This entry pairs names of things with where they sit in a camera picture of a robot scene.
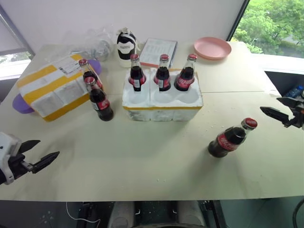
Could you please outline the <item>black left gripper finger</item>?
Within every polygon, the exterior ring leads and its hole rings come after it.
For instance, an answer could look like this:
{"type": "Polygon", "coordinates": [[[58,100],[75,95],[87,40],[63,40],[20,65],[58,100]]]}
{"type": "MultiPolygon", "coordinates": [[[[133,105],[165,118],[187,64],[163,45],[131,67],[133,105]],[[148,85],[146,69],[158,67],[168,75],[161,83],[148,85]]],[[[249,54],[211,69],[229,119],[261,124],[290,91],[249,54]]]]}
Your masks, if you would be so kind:
{"type": "Polygon", "coordinates": [[[40,140],[28,140],[26,142],[23,142],[18,150],[18,153],[27,152],[35,147],[38,143],[40,143],[40,140]]]}
{"type": "Polygon", "coordinates": [[[49,166],[58,157],[59,154],[60,152],[53,152],[47,154],[46,156],[41,158],[40,161],[32,165],[33,169],[31,170],[31,172],[37,173],[42,169],[44,169],[45,167],[49,166]]]}

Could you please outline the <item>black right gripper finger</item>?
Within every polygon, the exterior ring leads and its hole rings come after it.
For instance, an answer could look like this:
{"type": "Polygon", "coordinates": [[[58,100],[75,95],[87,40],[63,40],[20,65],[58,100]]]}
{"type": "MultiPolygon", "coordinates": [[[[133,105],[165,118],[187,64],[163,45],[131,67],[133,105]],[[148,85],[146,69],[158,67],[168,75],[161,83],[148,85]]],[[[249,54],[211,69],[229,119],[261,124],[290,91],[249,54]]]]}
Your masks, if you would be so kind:
{"type": "Polygon", "coordinates": [[[265,115],[280,121],[285,127],[290,126],[289,116],[287,114],[284,114],[272,107],[261,106],[260,109],[265,115]]]}
{"type": "Polygon", "coordinates": [[[283,105],[293,109],[299,105],[299,100],[292,97],[278,97],[277,100],[283,105]]]}

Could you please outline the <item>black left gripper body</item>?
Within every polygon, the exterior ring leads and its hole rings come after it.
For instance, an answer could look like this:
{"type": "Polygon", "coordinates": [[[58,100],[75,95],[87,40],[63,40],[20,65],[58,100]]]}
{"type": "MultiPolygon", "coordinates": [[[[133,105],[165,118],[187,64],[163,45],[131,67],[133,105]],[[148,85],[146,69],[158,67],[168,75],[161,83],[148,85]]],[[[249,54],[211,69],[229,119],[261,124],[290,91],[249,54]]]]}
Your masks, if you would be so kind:
{"type": "Polygon", "coordinates": [[[16,180],[24,174],[33,170],[33,165],[25,162],[25,155],[18,153],[14,157],[10,157],[8,160],[9,165],[9,180],[16,180]]]}

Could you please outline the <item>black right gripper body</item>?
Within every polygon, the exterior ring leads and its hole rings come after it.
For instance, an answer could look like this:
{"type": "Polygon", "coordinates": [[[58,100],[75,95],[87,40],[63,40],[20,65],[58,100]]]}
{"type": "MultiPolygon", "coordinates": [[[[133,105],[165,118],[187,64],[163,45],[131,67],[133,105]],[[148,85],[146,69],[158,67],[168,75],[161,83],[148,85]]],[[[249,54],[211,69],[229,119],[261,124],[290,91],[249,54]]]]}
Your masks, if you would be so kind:
{"type": "Polygon", "coordinates": [[[290,126],[304,129],[304,102],[299,100],[299,105],[290,109],[294,115],[294,118],[289,120],[290,126]]]}

